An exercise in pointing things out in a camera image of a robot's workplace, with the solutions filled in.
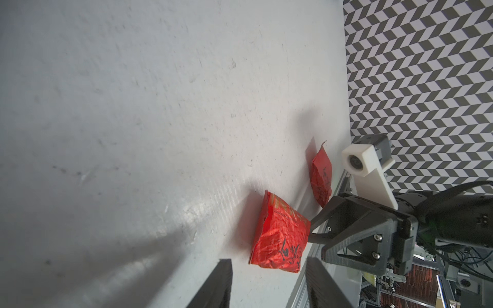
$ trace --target crumpled red bag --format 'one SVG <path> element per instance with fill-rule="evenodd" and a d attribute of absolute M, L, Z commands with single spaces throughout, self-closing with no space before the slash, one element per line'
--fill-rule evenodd
<path fill-rule="evenodd" d="M 324 207 L 329 202 L 330 195 L 332 195 L 332 189 L 330 188 L 332 183 L 332 164 L 323 148 L 323 143 L 320 151 L 312 160 L 310 183 L 312 184 L 315 200 L 321 207 Z"/>
<path fill-rule="evenodd" d="M 249 263 L 297 273 L 309 234 L 309 220 L 266 190 Z"/>

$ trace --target wire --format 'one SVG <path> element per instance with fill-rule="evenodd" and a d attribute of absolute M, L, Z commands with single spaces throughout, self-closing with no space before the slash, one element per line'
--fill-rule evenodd
<path fill-rule="evenodd" d="M 429 213 L 444 212 L 446 209 L 450 210 L 450 205 L 448 205 L 445 201 L 452 199 L 463 191 L 482 185 L 493 185 L 493 181 L 474 181 L 463 183 L 428 197 L 416 206 L 418 220 L 424 222 L 426 215 Z"/>
<path fill-rule="evenodd" d="M 474 250 L 474 252 L 481 258 L 481 255 L 479 254 L 479 252 L 476 250 L 476 248 L 472 247 L 471 246 L 471 249 Z"/>
<path fill-rule="evenodd" d="M 479 252 L 478 252 L 478 251 L 477 251 L 474 247 L 471 247 L 471 248 L 472 248 L 472 250 L 474 250 L 474 252 L 475 252 L 478 256 L 480 255 L 480 254 L 479 254 Z M 492 272 L 492 273 L 493 273 L 493 269 L 490 267 L 490 265 L 488 264 L 488 262 L 485 262 L 485 265 L 486 265 L 486 267 L 488 268 L 488 270 L 490 270 L 490 272 Z"/>
<path fill-rule="evenodd" d="M 471 274 L 473 276 L 476 276 L 480 279 L 484 279 L 486 281 L 490 281 L 490 282 L 493 282 L 493 278 L 489 277 L 489 276 L 486 276 L 484 274 L 481 274 L 480 272 L 477 272 L 475 271 L 474 269 L 470 268 L 469 266 L 466 265 L 466 268 L 463 267 L 463 265 L 465 265 L 463 262 L 457 262 L 456 260 L 453 260 L 451 258 L 449 258 L 448 256 L 446 255 L 443 255 L 441 253 L 439 253 L 434 247 L 432 247 L 428 242 L 424 241 L 422 239 L 422 237 L 420 235 L 418 235 L 418 237 L 421 239 L 421 241 L 423 242 L 423 244 L 425 244 L 428 248 L 428 251 L 435 254 L 435 255 L 438 255 L 440 256 L 442 259 L 444 259 L 445 261 L 447 261 L 450 265 L 453 265 L 455 266 L 456 268 L 462 270 L 463 272 L 466 272 L 468 274 Z"/>
<path fill-rule="evenodd" d="M 459 258 L 459 259 L 463 261 L 465 259 L 465 254 L 462 251 L 460 251 L 460 250 L 456 251 L 456 255 L 457 255 L 457 253 L 460 253 L 460 255 L 462 256 L 462 258 Z"/>
<path fill-rule="evenodd" d="M 473 256 L 471 256 L 471 257 L 467 257 L 467 258 L 463 259 L 462 261 L 464 261 L 466 259 L 469 259 L 469 258 L 472 258 L 472 259 L 480 259 L 480 260 L 479 261 L 473 261 L 473 262 L 464 262 L 464 264 L 478 264 L 478 263 L 481 263 L 481 262 L 487 263 L 487 261 L 485 261 L 485 260 L 488 259 L 492 254 L 493 254 L 493 250 L 490 251 L 490 253 L 487 254 L 486 257 L 484 257 L 484 258 L 481 258 L 481 255 L 478 254 L 479 257 L 473 257 Z"/>
<path fill-rule="evenodd" d="M 457 259 L 459 259 L 459 262 L 464 264 L 464 255 L 462 255 L 462 258 L 461 258 L 461 257 L 459 257 L 459 255 L 456 252 L 454 252 L 454 254 L 456 255 Z"/>

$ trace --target patterned backdrop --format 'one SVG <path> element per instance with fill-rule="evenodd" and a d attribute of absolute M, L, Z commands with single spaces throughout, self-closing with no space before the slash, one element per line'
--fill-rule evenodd
<path fill-rule="evenodd" d="M 493 0 L 345 0 L 344 15 L 351 134 L 388 134 L 391 188 L 493 179 Z"/>

